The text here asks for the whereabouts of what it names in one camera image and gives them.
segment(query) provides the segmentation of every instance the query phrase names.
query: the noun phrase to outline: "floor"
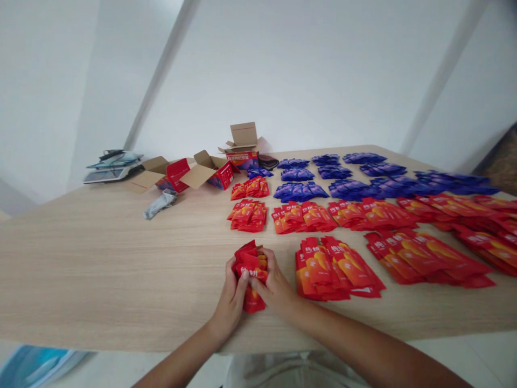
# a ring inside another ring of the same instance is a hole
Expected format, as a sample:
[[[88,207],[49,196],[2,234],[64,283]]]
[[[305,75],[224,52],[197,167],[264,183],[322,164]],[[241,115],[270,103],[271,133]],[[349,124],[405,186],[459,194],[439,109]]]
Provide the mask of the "floor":
[[[517,387],[517,331],[409,342],[463,377],[475,388]],[[0,341],[0,364],[18,345]],[[48,388],[128,388],[165,353],[101,352],[88,356]],[[212,356],[189,388],[222,385],[231,356]]]

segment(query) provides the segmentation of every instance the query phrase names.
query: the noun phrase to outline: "small box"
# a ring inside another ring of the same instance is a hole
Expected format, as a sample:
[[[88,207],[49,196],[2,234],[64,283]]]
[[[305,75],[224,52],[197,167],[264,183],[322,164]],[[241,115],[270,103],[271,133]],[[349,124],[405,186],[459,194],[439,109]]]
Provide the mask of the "small box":
[[[158,156],[143,162],[142,166],[145,171],[125,184],[132,192],[141,194],[154,185],[161,190],[172,189],[177,192],[182,192],[188,187],[180,181],[190,170],[187,158],[168,162],[163,156]]]
[[[194,155],[197,165],[180,178],[180,181],[193,189],[198,189],[205,182],[226,190],[233,181],[234,173],[240,174],[235,165],[226,159],[210,156],[206,150]]]
[[[227,148],[218,147],[226,158],[235,164],[239,170],[255,168],[259,165],[258,152],[261,151],[263,138],[257,138],[257,129],[254,122],[235,124],[230,126],[233,142],[228,141]]]

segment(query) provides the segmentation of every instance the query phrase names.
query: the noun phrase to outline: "hand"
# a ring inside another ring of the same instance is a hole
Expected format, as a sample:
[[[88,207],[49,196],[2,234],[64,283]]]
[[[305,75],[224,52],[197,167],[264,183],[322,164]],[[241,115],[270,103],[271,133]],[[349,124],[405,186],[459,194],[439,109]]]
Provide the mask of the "hand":
[[[244,294],[248,286],[249,273],[245,271],[239,283],[232,271],[235,264],[235,256],[226,263],[226,280],[222,286],[221,297],[215,308],[214,315],[208,322],[211,332],[221,341],[225,342],[233,330],[237,327],[242,314]]]
[[[273,312],[287,318],[303,299],[292,290],[291,285],[280,271],[275,253],[267,248],[261,248],[258,251],[268,258],[268,279],[266,285],[263,285],[257,278],[252,278],[251,287],[257,291]]]

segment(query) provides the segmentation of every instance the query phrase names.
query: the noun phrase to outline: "forearm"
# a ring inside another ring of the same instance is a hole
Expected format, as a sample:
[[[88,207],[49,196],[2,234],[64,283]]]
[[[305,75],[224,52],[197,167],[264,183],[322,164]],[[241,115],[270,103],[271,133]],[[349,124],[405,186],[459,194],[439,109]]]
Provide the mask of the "forearm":
[[[186,387],[196,372],[224,343],[225,338],[207,322],[178,349],[168,355],[133,388]]]
[[[307,300],[297,303],[297,312],[284,319],[331,350],[375,388],[470,387],[402,341]]]

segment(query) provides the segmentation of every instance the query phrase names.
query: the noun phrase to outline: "table surface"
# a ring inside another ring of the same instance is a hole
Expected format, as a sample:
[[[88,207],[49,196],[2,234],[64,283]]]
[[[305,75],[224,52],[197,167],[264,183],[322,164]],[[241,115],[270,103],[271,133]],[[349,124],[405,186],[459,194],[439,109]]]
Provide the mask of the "table surface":
[[[278,159],[335,153],[376,152],[409,171],[426,164],[373,145],[271,154]],[[368,182],[358,165],[353,178]],[[328,191],[311,163],[315,182]],[[268,178],[272,193],[280,171]],[[237,176],[235,183],[247,179]],[[268,214],[262,233],[230,230],[226,217],[235,201],[231,187],[204,184],[187,189],[173,207],[147,221],[142,212],[160,195],[138,195],[121,183],[89,185],[0,224],[0,336],[51,347],[91,350],[169,351],[209,319],[224,281],[224,265],[252,239],[273,249],[295,287],[300,241],[323,233],[276,235]],[[262,199],[272,209],[280,205]],[[332,198],[316,198],[325,205]],[[448,233],[422,229],[473,257]],[[381,299],[352,297],[324,305],[401,340],[517,329],[517,280],[500,273],[496,287],[462,289],[419,284],[400,286],[366,248],[365,232],[337,228],[326,233],[355,248],[387,286]],[[243,315],[225,352],[317,349],[311,338],[269,309]]]

